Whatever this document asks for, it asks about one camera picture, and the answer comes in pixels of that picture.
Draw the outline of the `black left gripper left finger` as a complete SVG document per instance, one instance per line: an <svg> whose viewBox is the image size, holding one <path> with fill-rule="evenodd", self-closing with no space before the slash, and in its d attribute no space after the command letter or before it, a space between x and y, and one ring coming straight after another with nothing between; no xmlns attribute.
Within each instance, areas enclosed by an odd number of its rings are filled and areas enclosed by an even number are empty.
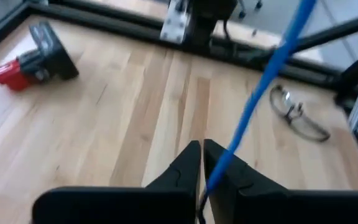
<svg viewBox="0 0 358 224"><path fill-rule="evenodd" d="M200 162L200 143L191 141L145 187L48 190L32 206L32 223L195 223Z"/></svg>

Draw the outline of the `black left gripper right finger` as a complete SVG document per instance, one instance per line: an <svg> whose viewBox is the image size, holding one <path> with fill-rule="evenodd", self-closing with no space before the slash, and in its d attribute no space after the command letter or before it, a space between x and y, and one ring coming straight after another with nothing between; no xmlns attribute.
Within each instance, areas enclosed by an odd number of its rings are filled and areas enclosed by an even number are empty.
<svg viewBox="0 0 358 224"><path fill-rule="evenodd" d="M358 190L287 189L237 156L209 201L216 223L358 223Z"/></svg>

